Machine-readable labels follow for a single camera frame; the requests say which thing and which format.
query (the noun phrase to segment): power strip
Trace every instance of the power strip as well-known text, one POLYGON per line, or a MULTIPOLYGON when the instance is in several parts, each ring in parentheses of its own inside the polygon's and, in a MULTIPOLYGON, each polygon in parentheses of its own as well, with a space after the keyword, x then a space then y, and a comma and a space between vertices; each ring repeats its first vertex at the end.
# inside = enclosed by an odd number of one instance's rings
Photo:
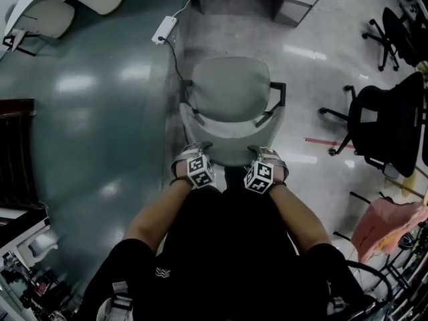
POLYGON ((163 44, 165 40, 159 40, 159 37, 164 37, 165 39, 168 38, 176 23, 177 18, 166 16, 157 31, 154 33, 152 41, 156 45, 163 44))

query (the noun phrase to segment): white box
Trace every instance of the white box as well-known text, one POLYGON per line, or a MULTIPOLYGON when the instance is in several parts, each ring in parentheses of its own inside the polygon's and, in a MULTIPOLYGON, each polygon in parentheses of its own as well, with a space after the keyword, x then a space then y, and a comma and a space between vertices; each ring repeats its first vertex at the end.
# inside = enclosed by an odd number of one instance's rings
POLYGON ((197 158, 187 159, 187 176, 196 188, 202 188, 214 182, 214 169, 203 154, 197 158))
POLYGON ((274 166, 257 160, 243 182, 246 189, 264 194, 274 183, 274 166))
POLYGON ((154 33, 152 41, 154 41, 156 45, 163 44, 165 40, 159 40, 159 37, 167 39, 176 23, 177 18, 166 16, 157 31, 154 33))

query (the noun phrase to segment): black shirt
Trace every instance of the black shirt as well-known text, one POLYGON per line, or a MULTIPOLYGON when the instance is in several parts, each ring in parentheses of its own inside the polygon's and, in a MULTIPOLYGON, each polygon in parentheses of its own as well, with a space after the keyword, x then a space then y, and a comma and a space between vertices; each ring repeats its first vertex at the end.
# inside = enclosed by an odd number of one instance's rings
POLYGON ((112 283, 126 281, 134 320, 322 320, 332 296, 362 297, 344 260, 327 244, 298 255, 266 196, 193 191, 162 254, 137 239, 112 250, 78 319, 95 320, 112 283))

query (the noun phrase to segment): hand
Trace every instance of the hand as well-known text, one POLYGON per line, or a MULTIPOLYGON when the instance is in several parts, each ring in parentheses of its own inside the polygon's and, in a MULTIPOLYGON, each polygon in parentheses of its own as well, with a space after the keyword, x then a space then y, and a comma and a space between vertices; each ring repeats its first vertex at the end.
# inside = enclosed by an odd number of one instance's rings
POLYGON ((279 165, 274 166, 274 182, 284 182, 287 179, 284 167, 279 165))
POLYGON ((256 151, 259 161, 269 163, 274 166, 274 182, 284 182, 288 177, 287 164, 281 160, 279 154, 270 148, 262 146, 249 146, 252 151, 256 151))

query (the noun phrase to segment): pink bag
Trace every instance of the pink bag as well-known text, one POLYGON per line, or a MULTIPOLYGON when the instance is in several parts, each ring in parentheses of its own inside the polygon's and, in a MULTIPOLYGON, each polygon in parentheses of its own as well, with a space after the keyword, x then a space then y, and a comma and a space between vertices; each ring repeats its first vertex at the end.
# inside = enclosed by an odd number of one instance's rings
POLYGON ((365 263, 374 250, 392 254, 401 237, 428 218, 428 207, 421 202, 395 205, 377 199, 368 207, 354 231, 351 243, 358 252, 358 260, 365 263))

